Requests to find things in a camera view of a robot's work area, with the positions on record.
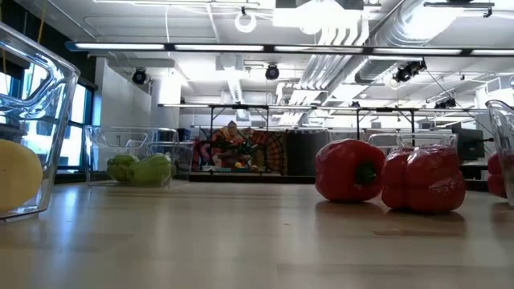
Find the black aluminium rig frame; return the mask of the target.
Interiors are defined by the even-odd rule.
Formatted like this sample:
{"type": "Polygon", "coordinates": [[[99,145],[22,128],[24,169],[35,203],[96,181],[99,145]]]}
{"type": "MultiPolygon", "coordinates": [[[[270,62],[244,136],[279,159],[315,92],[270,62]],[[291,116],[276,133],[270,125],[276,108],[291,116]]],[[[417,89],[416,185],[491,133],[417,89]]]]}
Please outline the black aluminium rig frame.
{"type": "MultiPolygon", "coordinates": [[[[190,182],[222,182],[222,183],[264,183],[264,184],[314,184],[314,176],[282,176],[271,173],[207,173],[194,172],[189,174],[177,174],[174,180],[190,182]]],[[[58,173],[55,183],[72,184],[86,182],[85,173],[58,173]]]]}

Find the black neighbouring rig frame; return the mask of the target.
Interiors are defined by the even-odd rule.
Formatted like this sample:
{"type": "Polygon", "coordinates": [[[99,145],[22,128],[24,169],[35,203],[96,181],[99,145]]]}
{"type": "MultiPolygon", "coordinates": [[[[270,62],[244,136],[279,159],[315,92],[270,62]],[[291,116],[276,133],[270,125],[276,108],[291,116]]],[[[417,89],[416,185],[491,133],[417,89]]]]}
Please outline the black neighbouring rig frame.
{"type": "Polygon", "coordinates": [[[475,108],[396,108],[396,107],[330,107],[315,105],[268,105],[268,104],[159,104],[160,108],[208,111],[210,120],[205,125],[213,130],[214,120],[223,113],[254,112],[262,119],[261,125],[251,125],[260,130],[336,130],[355,132],[357,138],[370,130],[370,123],[382,122],[384,117],[393,117],[398,123],[407,122],[406,131],[415,133],[420,129],[421,122],[434,124],[436,130],[450,127],[459,123],[475,121],[478,115],[483,115],[485,109],[475,108]]]}

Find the black background monitor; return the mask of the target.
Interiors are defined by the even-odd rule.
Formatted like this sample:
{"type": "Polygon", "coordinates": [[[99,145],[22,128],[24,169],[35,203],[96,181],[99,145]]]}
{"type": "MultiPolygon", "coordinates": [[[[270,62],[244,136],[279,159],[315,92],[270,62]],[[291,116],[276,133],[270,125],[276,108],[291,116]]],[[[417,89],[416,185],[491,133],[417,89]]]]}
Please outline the black background monitor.
{"type": "Polygon", "coordinates": [[[482,131],[453,128],[452,132],[457,135],[457,153],[461,161],[477,161],[485,157],[482,131]]]}

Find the green bell pepper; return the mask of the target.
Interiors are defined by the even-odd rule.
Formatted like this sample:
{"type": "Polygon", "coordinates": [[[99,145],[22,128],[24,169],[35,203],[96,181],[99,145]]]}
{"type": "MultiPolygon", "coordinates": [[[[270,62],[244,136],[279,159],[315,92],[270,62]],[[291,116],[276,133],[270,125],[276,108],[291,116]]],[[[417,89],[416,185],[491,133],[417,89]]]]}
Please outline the green bell pepper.
{"type": "Polygon", "coordinates": [[[139,159],[131,154],[118,154],[107,161],[107,175],[118,182],[129,180],[129,169],[139,159]]]}

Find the clear plastic bin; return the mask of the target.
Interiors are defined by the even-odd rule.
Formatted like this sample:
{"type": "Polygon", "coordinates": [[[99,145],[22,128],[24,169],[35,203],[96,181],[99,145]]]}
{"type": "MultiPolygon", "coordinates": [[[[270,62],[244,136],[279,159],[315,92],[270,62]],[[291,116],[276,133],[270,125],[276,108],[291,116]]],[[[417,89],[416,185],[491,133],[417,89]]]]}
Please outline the clear plastic bin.
{"type": "Polygon", "coordinates": [[[453,133],[378,133],[369,137],[368,142],[378,147],[386,156],[397,149],[414,149],[424,145],[447,145],[457,149],[458,136],[453,133]]]}
{"type": "Polygon", "coordinates": [[[178,130],[172,128],[88,126],[84,130],[84,153],[89,185],[166,187],[175,175],[190,173],[192,144],[180,141],[178,130]],[[173,166],[171,178],[163,185],[134,185],[107,175],[107,161],[115,155],[131,154],[143,161],[157,153],[169,156],[173,166]]]}
{"type": "Polygon", "coordinates": [[[514,207],[514,107],[501,100],[486,103],[508,204],[514,207]]]}
{"type": "Polygon", "coordinates": [[[80,70],[2,22],[0,50],[46,72],[26,99],[0,92],[0,140],[29,148],[39,157],[43,168],[37,194],[14,210],[0,212],[1,222],[40,214],[48,208],[80,70]]]}

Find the red bell pepper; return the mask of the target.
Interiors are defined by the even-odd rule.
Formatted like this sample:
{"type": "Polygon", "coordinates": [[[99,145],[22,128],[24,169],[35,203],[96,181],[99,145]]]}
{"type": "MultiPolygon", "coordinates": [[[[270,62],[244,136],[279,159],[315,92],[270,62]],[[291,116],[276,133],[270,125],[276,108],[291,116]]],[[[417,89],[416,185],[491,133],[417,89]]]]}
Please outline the red bell pepper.
{"type": "Polygon", "coordinates": [[[315,187],[325,199],[355,203],[379,196],[384,187],[386,155],[362,140],[328,143],[315,157],[315,187]]]}
{"type": "Polygon", "coordinates": [[[507,199],[507,193],[504,186],[502,169],[500,165],[500,157],[497,153],[493,153],[487,161],[488,169],[488,192],[503,199],[507,199]]]}

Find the colourful patterned tapestry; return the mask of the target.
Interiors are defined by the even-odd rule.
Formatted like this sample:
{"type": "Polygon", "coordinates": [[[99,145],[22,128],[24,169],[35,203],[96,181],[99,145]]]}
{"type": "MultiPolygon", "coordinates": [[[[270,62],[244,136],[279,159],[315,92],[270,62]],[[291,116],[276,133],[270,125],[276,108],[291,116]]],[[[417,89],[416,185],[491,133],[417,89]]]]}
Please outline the colourful patterned tapestry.
{"type": "Polygon", "coordinates": [[[284,175],[288,170],[284,132],[225,126],[200,133],[192,148],[193,171],[284,175]]]}

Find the yellow lemon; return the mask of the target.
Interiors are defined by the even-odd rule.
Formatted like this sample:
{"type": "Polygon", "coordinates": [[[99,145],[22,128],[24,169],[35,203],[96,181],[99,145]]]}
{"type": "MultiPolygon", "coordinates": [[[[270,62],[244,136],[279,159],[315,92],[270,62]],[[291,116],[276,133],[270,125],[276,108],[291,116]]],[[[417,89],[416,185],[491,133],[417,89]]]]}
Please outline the yellow lemon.
{"type": "Polygon", "coordinates": [[[14,210],[32,199],[42,179],[41,162],[32,150],[0,140],[0,212],[14,210]]]}

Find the orange-red ribbed pumpkin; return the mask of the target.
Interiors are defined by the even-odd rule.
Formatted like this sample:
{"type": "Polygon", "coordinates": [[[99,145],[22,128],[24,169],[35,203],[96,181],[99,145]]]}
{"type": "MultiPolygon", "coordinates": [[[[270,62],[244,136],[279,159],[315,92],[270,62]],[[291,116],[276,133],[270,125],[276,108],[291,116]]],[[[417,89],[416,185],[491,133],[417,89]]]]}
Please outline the orange-red ribbed pumpkin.
{"type": "Polygon", "coordinates": [[[466,194],[459,156],[447,144],[395,148],[382,176],[381,199],[392,210],[445,214],[458,209],[466,194]]]}

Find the black overhead light bar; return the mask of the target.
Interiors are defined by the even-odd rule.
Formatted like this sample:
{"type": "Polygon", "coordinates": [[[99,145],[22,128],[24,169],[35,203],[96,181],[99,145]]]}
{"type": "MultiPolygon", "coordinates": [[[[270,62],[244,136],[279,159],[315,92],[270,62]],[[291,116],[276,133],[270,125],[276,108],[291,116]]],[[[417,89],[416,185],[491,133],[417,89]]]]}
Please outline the black overhead light bar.
{"type": "Polygon", "coordinates": [[[306,55],[429,56],[429,57],[514,57],[514,48],[370,47],[275,44],[198,43],[81,43],[67,42],[69,51],[143,51],[187,53],[262,53],[306,55]]]}

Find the green chayote squash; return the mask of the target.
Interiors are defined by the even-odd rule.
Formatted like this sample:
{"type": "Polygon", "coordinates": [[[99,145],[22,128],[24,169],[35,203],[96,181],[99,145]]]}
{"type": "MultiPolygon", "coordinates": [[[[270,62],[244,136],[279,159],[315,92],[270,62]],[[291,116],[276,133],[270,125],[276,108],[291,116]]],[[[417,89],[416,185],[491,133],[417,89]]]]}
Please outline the green chayote squash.
{"type": "Polygon", "coordinates": [[[134,185],[163,185],[172,176],[173,166],[169,156],[153,154],[133,163],[128,169],[128,181],[134,185]]]}

